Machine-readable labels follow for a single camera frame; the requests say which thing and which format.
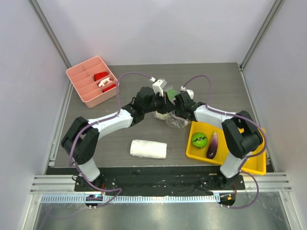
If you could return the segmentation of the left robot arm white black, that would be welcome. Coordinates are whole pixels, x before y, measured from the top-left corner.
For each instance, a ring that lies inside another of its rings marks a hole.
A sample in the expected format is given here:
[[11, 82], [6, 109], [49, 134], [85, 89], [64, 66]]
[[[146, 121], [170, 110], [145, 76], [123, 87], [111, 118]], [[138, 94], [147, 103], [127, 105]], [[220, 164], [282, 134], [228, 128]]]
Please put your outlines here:
[[86, 120], [76, 118], [61, 141], [61, 146], [68, 153], [69, 165], [85, 176], [85, 185], [91, 191], [101, 188], [102, 179], [93, 155], [100, 138], [117, 130], [129, 128], [141, 122], [147, 113], [167, 114], [175, 109], [166, 92], [155, 93], [150, 87], [142, 87], [127, 105], [118, 112], [101, 118]]

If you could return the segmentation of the green polka dot toy food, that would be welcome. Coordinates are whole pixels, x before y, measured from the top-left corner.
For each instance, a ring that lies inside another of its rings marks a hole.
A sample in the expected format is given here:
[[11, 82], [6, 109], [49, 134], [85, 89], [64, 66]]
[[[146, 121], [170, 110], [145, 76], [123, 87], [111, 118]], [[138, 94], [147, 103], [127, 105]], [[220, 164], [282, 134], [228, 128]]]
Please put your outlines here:
[[167, 92], [167, 96], [168, 96], [169, 100], [171, 102], [173, 102], [175, 100], [175, 96], [178, 94], [178, 92], [174, 89], [168, 89], [168, 90], [166, 90], [166, 92]]

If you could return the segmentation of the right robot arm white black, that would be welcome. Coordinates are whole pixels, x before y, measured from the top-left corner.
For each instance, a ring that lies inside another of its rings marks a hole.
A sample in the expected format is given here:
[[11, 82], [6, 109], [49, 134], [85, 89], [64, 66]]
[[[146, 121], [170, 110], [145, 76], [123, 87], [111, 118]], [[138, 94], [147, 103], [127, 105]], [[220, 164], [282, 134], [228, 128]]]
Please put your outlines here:
[[206, 103], [194, 102], [187, 91], [175, 96], [175, 114], [189, 121], [203, 122], [224, 133], [229, 153], [217, 173], [217, 185], [228, 189], [233, 185], [245, 162], [261, 155], [267, 148], [267, 137], [246, 111], [231, 113]]

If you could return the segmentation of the white toy fish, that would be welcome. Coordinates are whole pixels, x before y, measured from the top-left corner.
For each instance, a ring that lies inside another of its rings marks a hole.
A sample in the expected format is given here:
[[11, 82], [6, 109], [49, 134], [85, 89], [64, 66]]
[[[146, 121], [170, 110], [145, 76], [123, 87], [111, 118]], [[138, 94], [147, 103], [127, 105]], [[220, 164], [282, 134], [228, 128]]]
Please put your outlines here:
[[158, 112], [153, 113], [154, 117], [159, 119], [159, 120], [168, 120], [170, 118], [170, 113], [167, 114], [161, 114]]

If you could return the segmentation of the purple toy eggplant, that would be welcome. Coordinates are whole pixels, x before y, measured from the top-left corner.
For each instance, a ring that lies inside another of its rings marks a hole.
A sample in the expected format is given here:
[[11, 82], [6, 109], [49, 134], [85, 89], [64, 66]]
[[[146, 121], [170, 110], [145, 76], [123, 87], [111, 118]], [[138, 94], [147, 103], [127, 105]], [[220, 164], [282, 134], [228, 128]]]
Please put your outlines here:
[[218, 134], [216, 131], [214, 131], [211, 142], [207, 149], [206, 157], [208, 159], [213, 159], [216, 156], [217, 149], [218, 149]]

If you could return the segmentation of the clear zip top bag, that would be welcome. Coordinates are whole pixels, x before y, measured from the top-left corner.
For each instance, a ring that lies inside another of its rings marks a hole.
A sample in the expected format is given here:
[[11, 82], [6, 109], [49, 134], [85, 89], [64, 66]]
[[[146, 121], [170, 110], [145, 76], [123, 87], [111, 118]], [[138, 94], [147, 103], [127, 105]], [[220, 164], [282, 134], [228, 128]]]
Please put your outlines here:
[[[165, 91], [168, 89], [173, 89], [173, 86], [167, 86], [165, 88]], [[175, 111], [170, 112], [170, 118], [168, 120], [165, 120], [165, 122], [168, 126], [172, 128], [185, 128], [189, 124], [188, 120], [176, 116]]]

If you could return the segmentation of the green toy ball black zigzag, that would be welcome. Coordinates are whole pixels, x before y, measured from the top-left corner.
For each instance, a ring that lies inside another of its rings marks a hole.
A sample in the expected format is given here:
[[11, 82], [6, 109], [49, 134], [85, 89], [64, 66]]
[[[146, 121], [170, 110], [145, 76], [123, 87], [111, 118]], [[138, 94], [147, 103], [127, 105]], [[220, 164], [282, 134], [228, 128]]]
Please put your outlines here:
[[191, 143], [193, 146], [202, 149], [207, 146], [208, 138], [204, 133], [194, 133], [191, 138]]

